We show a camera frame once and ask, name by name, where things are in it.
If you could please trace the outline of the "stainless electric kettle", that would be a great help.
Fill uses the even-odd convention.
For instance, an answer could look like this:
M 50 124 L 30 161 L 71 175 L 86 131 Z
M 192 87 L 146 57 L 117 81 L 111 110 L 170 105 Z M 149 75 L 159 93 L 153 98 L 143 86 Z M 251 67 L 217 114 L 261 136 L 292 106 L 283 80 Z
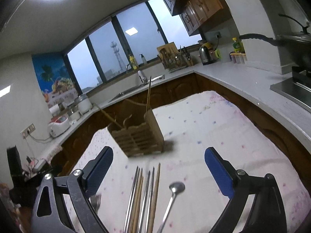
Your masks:
M 210 65 L 215 62 L 211 56 L 212 45 L 208 42 L 203 43 L 199 48 L 199 56 L 203 65 Z

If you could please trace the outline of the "white rice cooker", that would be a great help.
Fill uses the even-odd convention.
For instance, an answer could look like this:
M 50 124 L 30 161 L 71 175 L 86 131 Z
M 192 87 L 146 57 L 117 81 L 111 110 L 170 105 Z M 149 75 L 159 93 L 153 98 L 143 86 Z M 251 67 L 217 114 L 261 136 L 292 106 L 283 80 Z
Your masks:
M 70 128 L 70 121 L 66 116 L 60 116 L 48 124 L 47 130 L 53 138 L 59 137 Z

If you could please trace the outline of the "wall power socket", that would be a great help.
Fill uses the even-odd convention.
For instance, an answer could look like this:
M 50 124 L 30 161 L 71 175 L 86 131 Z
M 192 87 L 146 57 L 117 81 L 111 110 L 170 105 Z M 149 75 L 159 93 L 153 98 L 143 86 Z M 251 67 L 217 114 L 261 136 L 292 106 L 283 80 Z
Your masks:
M 21 131 L 21 136 L 23 139 L 26 139 L 32 132 L 34 132 L 35 126 L 34 124 L 29 125 L 27 128 Z

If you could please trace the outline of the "wooden wall cabinets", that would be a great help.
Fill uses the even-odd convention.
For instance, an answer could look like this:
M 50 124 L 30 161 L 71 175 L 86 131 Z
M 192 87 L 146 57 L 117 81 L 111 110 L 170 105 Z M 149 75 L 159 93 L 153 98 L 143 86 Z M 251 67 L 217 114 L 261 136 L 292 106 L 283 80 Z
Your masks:
M 224 0 L 163 0 L 172 16 L 180 16 L 189 36 L 211 29 L 228 12 Z

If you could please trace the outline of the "black frying pan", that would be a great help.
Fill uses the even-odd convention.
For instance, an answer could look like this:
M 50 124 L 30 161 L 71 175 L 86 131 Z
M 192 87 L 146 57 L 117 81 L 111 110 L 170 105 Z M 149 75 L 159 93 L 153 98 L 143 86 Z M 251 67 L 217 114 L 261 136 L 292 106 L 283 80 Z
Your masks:
M 285 14 L 278 14 L 280 17 L 285 17 L 293 20 L 301 27 L 301 31 L 297 33 L 278 35 L 276 39 L 264 36 L 262 34 L 243 34 L 239 36 L 240 40 L 244 39 L 260 39 L 269 43 L 272 46 L 284 47 L 290 54 L 290 58 L 303 69 L 310 72 L 310 24 L 304 26 L 298 20 Z

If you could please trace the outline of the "tropical wall poster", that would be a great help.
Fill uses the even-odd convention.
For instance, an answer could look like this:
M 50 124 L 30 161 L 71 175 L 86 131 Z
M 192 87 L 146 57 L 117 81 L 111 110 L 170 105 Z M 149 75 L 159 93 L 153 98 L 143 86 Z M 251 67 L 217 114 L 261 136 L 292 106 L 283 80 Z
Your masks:
M 39 88 L 48 108 L 64 103 L 69 106 L 78 97 L 62 54 L 32 55 L 32 62 Z

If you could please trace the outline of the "wooden chopstick long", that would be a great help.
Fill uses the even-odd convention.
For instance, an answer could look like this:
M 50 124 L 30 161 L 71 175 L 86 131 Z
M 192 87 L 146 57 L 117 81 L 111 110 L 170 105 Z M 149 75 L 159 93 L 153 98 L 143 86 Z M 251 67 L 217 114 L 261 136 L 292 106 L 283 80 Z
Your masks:
M 138 229 L 138 221 L 139 221 L 139 211 L 140 211 L 140 202 L 142 196 L 142 184 L 143 184 L 143 169 L 141 168 L 140 173 L 140 186 L 137 193 L 136 207 L 135 207 L 135 216 L 132 221 L 132 232 L 136 232 Z

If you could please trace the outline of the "gas stove top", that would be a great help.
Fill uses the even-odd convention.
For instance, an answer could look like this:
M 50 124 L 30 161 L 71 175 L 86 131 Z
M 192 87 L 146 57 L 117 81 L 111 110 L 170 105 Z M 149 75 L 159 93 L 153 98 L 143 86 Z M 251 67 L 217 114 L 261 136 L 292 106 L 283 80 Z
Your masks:
M 292 77 L 277 84 L 272 84 L 270 89 L 298 104 L 306 111 L 311 111 L 309 70 L 292 67 Z

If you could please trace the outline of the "large metal fork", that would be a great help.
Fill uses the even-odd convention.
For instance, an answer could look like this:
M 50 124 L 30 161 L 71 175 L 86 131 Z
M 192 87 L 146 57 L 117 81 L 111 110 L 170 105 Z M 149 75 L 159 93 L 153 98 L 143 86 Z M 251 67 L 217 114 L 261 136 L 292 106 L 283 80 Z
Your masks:
M 101 196 L 102 196 L 101 194 L 94 194 L 93 196 L 90 197 L 91 205 L 96 213 L 98 213 L 98 210 L 101 205 Z

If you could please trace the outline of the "dish drying rack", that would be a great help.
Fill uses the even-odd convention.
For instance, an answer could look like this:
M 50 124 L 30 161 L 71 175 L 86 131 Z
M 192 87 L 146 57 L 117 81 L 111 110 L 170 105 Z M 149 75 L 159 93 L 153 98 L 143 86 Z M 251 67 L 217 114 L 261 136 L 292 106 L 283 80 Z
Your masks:
M 193 60 L 186 47 L 180 46 L 180 48 L 177 49 L 175 43 L 171 42 L 159 46 L 156 49 L 158 51 L 158 59 L 160 59 L 164 69 L 169 72 L 193 66 Z

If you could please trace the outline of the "spice cup rack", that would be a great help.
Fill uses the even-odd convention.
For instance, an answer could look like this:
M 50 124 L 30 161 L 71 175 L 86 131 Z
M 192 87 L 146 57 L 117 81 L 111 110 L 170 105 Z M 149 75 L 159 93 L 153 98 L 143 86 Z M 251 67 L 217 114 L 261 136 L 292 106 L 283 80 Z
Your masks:
M 233 61 L 234 64 L 245 64 L 247 61 L 247 57 L 245 53 L 235 53 L 231 52 L 229 54 L 230 59 Z

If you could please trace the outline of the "kitchen faucet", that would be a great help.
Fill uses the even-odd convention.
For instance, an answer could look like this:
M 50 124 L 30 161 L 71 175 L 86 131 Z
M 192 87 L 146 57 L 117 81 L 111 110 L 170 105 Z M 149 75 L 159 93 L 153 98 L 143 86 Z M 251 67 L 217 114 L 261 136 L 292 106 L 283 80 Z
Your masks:
M 128 73 L 129 67 L 130 67 L 130 66 L 131 66 L 131 64 L 128 64 L 128 65 L 126 66 L 126 73 Z M 144 74 L 141 70 L 139 70 L 139 69 L 137 69 L 137 73 L 138 73 L 138 76 L 139 76 L 139 78 L 140 78 L 142 84 L 147 84 L 147 83 L 148 83 L 148 79 L 147 79 L 147 77 L 145 76 L 145 74 Z

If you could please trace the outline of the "steel chopstick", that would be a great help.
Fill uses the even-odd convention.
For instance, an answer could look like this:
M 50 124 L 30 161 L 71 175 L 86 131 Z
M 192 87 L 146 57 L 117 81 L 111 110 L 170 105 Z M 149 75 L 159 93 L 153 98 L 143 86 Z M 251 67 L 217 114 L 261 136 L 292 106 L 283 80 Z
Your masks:
M 142 206 L 140 210 L 140 216 L 139 216 L 139 224 L 138 224 L 138 233 L 142 233 L 142 225 L 143 225 L 143 219 L 144 219 L 144 212 L 147 205 L 147 199 L 148 199 L 148 190 L 149 190 L 149 183 L 150 183 L 150 175 L 151 172 L 148 172 L 147 179 L 145 181 L 145 188 L 143 193 L 143 200 L 142 200 Z
M 136 167 L 136 171 L 135 171 L 135 176 L 133 178 L 133 183 L 132 183 L 131 191 L 130 191 L 129 202 L 128 202 L 128 206 L 127 206 L 127 212 L 126 212 L 126 215 L 125 215 L 125 222 L 124 222 L 124 227 L 123 227 L 123 233 L 129 232 L 129 220 L 130 220 L 130 216 L 131 216 L 131 210 L 132 210 L 132 206 L 133 206 L 133 199 L 134 199 L 136 184 L 137 184 L 137 181 L 138 181 L 138 175 L 139 175 L 139 167 L 137 166 Z
M 140 173 L 141 173 L 141 168 L 139 168 L 139 175 L 138 175 L 138 181 L 136 184 L 136 189 L 135 189 L 135 194 L 134 194 L 134 199 L 133 199 L 133 206 L 132 206 L 132 210 L 131 210 L 131 216 L 130 216 L 130 220 L 129 220 L 129 232 L 132 232 L 132 221 L 133 218 L 135 216 L 135 207 L 136 207 L 136 200 L 137 200 L 137 193 L 138 193 L 138 189 L 140 186 Z
M 146 218 L 145 218 L 145 233 L 148 232 L 148 225 L 149 225 L 149 218 L 151 213 L 151 206 L 152 206 L 152 198 L 153 198 L 153 188 L 154 188 L 154 181 L 155 181 L 155 168 L 152 169 L 152 174 L 150 178 L 150 187 L 148 193 L 148 203 L 146 208 Z

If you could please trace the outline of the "yellow green oil bottle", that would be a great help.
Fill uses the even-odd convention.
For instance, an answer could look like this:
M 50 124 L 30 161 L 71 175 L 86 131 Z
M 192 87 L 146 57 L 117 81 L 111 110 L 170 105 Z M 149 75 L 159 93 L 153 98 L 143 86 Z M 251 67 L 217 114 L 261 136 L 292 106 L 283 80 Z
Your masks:
M 240 42 L 236 37 L 232 38 L 232 45 L 233 45 L 233 49 L 235 51 L 235 53 L 244 53 L 244 47 L 242 45 L 242 42 Z

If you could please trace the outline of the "long-handled metal spoon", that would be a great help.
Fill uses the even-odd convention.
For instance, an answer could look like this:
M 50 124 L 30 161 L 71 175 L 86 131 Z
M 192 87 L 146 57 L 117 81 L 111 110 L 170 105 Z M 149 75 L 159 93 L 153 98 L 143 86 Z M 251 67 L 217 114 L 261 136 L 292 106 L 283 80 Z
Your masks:
M 185 187 L 183 182 L 173 182 L 173 183 L 171 183 L 169 185 L 169 190 L 171 191 L 171 197 L 170 197 L 170 200 L 168 202 L 166 211 L 164 213 L 161 225 L 159 226 L 159 229 L 158 229 L 157 233 L 162 233 L 162 231 L 163 231 L 163 229 L 165 227 L 165 224 L 167 222 L 167 219 L 169 217 L 169 214 L 171 212 L 172 206 L 173 206 L 173 204 L 175 202 L 176 197 L 179 194 L 181 194 L 182 192 L 184 192 L 185 188 L 186 187 Z

